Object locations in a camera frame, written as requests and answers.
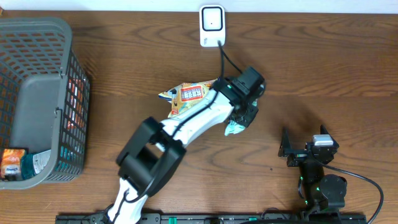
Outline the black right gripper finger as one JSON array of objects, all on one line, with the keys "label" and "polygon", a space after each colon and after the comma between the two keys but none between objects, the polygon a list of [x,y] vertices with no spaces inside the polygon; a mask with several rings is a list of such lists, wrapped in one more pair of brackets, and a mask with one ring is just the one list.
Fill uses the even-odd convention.
[{"label": "black right gripper finger", "polygon": [[324,124],[320,125],[320,134],[322,135],[329,135],[330,139],[333,141],[333,145],[336,148],[339,148],[339,144],[337,143],[337,141],[331,136],[331,134],[327,131],[326,127]]},{"label": "black right gripper finger", "polygon": [[280,147],[278,151],[279,157],[287,157],[292,153],[292,147],[289,141],[289,133],[287,128],[283,128],[282,130],[282,139],[280,142]]}]

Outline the small teal wipes packet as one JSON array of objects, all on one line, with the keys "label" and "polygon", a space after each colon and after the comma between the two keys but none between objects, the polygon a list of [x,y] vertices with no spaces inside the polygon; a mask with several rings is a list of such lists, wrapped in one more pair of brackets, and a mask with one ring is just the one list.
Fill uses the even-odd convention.
[{"label": "small teal wipes packet", "polygon": [[239,134],[243,132],[246,129],[245,126],[238,124],[235,121],[229,121],[229,123],[226,125],[224,135],[228,136],[230,134]]}]

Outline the teal mouthwash bottle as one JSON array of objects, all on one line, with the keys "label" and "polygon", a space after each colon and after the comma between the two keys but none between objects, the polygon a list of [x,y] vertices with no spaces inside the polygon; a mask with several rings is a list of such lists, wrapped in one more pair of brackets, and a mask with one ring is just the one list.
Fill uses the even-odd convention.
[{"label": "teal mouthwash bottle", "polygon": [[39,174],[47,165],[51,150],[35,154],[26,154],[21,159],[21,176],[24,180]]}]

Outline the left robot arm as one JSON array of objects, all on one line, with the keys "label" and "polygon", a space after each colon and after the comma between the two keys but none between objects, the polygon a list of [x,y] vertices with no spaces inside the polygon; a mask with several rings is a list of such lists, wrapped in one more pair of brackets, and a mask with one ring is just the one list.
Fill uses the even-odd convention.
[{"label": "left robot arm", "polygon": [[145,119],[116,159],[119,192],[105,213],[107,223],[138,223],[146,200],[173,176],[186,147],[212,126],[226,120],[248,127],[258,112],[253,104],[266,89],[252,67],[238,77],[219,76],[206,96],[186,112],[161,122]]}]

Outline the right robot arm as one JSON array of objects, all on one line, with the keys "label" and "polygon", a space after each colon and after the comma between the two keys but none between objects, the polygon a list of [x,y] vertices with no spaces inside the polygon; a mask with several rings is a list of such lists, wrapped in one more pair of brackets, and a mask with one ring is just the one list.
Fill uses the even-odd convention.
[{"label": "right robot arm", "polygon": [[306,221],[334,215],[345,206],[346,179],[324,172],[325,166],[334,159],[338,148],[339,144],[324,126],[320,126],[320,133],[314,135],[310,142],[306,142],[303,149],[294,149],[288,130],[284,128],[282,131],[278,156],[287,159],[288,167],[300,169],[298,194],[307,205],[300,216]]}]

